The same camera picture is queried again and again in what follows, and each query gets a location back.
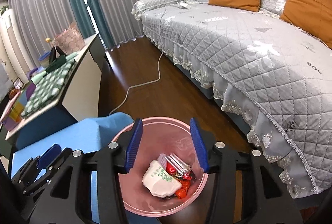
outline blue cloth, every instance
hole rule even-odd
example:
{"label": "blue cloth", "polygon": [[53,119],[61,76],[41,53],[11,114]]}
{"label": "blue cloth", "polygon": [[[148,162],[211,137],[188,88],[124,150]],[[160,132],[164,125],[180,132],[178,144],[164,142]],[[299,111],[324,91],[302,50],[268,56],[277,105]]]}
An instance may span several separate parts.
{"label": "blue cloth", "polygon": [[[80,149],[84,153],[98,151],[106,146],[113,137],[124,127],[131,124],[133,119],[125,113],[115,113],[102,118],[87,118],[54,133],[34,144],[31,144],[13,155],[12,176],[29,159],[45,153],[53,144],[59,144],[62,149]],[[97,172],[91,178],[91,210],[92,220],[99,223],[97,203]],[[130,224],[155,224],[156,218],[143,217],[126,211]]]}

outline blue container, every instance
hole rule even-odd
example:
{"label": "blue container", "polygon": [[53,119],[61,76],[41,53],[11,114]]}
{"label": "blue container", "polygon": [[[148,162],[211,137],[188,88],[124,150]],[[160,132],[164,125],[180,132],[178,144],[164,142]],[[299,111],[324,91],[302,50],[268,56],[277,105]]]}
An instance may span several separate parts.
{"label": "blue container", "polygon": [[42,67],[47,68],[49,66],[49,55],[50,55],[50,51],[48,51],[47,53],[43,54],[40,58],[39,58],[39,63],[41,64]]}

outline green towel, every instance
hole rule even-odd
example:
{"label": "green towel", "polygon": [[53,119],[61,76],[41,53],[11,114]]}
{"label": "green towel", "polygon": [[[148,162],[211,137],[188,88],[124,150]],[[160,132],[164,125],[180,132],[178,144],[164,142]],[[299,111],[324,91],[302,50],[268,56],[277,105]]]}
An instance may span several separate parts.
{"label": "green towel", "polygon": [[55,59],[51,65],[46,68],[46,73],[51,73],[54,70],[57,70],[59,67],[64,65],[67,62],[66,56],[61,55],[59,58]]}
{"label": "green towel", "polygon": [[45,107],[60,93],[74,61],[74,59],[69,60],[66,64],[40,80],[24,111],[21,113],[23,118],[28,118],[37,110]]}

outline trash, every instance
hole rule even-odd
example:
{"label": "trash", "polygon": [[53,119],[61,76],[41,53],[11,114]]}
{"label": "trash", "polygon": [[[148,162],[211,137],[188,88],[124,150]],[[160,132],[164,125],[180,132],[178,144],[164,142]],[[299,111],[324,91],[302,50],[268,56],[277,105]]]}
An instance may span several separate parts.
{"label": "trash", "polygon": [[157,161],[151,162],[142,182],[153,196],[159,198],[177,196],[183,199],[191,182],[196,180],[191,168],[175,154],[160,154]]}
{"label": "trash", "polygon": [[156,160],[150,163],[150,167],[144,174],[142,182],[153,196],[159,198],[172,196],[182,187],[182,184],[170,176]]}

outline green patterned cloth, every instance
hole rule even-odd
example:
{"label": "green patterned cloth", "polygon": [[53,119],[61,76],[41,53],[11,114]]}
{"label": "green patterned cloth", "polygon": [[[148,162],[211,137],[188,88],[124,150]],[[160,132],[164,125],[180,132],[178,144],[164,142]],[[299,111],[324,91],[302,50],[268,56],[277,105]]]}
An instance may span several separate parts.
{"label": "green patterned cloth", "polygon": [[74,59],[69,60],[60,68],[52,71],[40,80],[24,111],[21,113],[23,118],[28,118],[35,111],[45,107],[60,93],[73,63]]}

